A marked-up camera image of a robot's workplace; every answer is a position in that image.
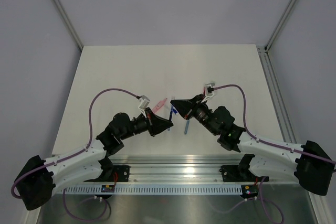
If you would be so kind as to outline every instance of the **blue marker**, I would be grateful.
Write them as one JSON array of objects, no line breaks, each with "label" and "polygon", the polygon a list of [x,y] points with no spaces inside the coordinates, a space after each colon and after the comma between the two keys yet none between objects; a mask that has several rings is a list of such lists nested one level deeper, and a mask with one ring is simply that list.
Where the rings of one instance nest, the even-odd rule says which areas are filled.
[{"label": "blue marker", "polygon": [[[170,111],[170,109],[171,109],[171,108],[169,108],[168,105],[166,105],[166,104],[164,105],[164,107],[165,107],[166,109],[168,109],[169,111]],[[177,110],[176,110],[174,107],[173,107],[173,113],[174,113],[175,115],[178,114]]]},{"label": "blue marker", "polygon": [[185,128],[184,128],[184,135],[186,135],[186,134],[187,134],[187,132],[188,132],[189,123],[190,123],[190,121],[189,121],[189,120],[187,120],[187,123],[185,124]]}]

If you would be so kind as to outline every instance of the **white wall panel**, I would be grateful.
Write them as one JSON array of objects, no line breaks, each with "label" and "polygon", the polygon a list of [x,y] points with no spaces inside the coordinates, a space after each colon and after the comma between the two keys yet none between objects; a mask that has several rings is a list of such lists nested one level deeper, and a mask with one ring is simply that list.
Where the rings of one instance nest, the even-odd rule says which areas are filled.
[{"label": "white wall panel", "polygon": [[84,45],[264,45],[289,0],[61,2]]},{"label": "white wall panel", "polygon": [[[280,88],[300,142],[317,142],[333,160],[336,160],[335,19],[336,0],[300,0],[271,48]],[[331,210],[335,210],[336,174],[327,199]]]},{"label": "white wall panel", "polygon": [[14,179],[45,158],[59,128],[80,52],[51,0],[0,0],[0,216],[21,223]]},{"label": "white wall panel", "polygon": [[[249,129],[282,141],[255,45],[85,46],[52,152],[58,155],[87,144],[89,106],[101,90],[119,87],[144,94],[150,98],[151,108],[167,98],[168,109],[162,108],[157,115],[168,119],[172,96],[191,99],[210,81],[215,81],[217,87],[230,83],[241,86],[246,95]],[[116,113],[137,117],[138,104],[121,92],[100,96],[92,109],[93,135],[100,134]],[[243,125],[243,97],[238,89],[218,91],[207,105],[213,110],[225,105],[236,125]],[[196,120],[190,121],[186,135],[186,121],[180,115],[174,115],[172,121],[170,131],[155,137],[146,132],[125,140],[125,148],[115,156],[237,154],[221,148],[218,137]]]}]

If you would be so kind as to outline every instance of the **white table surface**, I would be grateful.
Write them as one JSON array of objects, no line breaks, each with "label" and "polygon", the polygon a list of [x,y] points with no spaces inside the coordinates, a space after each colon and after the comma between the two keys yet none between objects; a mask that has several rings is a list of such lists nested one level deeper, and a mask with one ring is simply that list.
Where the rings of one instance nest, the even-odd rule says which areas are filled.
[{"label": "white table surface", "polygon": [[[246,93],[247,125],[264,137],[282,140],[255,45],[164,45],[85,46],[71,87],[53,154],[85,145],[89,138],[88,111],[93,97],[103,89],[122,88],[151,99],[150,107],[172,96],[190,99],[202,92],[203,84],[238,84]],[[102,132],[113,116],[125,112],[137,117],[139,102],[132,96],[112,91],[93,106],[93,136]],[[224,105],[243,126],[243,99],[236,88],[222,89],[210,101],[211,109]],[[168,118],[162,108],[157,115]],[[174,126],[156,137],[142,133],[124,140],[116,155],[229,155],[206,128],[195,119],[173,116]]]}]

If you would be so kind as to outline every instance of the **pink marker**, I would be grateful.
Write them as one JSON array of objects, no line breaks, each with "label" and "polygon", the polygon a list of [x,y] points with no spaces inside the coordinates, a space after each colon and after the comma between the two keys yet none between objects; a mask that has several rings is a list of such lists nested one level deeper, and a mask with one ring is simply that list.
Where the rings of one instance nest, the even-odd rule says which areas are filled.
[{"label": "pink marker", "polygon": [[167,101],[167,98],[158,102],[157,105],[155,105],[155,107],[152,109],[153,113],[155,114],[160,108],[162,108],[164,104],[166,103],[166,101]]}]

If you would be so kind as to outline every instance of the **red wire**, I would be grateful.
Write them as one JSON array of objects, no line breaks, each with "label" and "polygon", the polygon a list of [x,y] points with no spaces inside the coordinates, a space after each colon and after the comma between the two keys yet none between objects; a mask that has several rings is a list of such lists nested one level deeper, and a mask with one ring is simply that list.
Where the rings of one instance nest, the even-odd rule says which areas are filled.
[{"label": "red wire", "polygon": [[254,185],[254,186],[257,186],[257,188],[259,189],[259,186],[258,186],[258,177],[256,177],[256,181],[254,182],[253,185]]},{"label": "red wire", "polygon": [[114,172],[113,178],[114,178],[114,187],[115,187],[118,181],[118,173]]}]

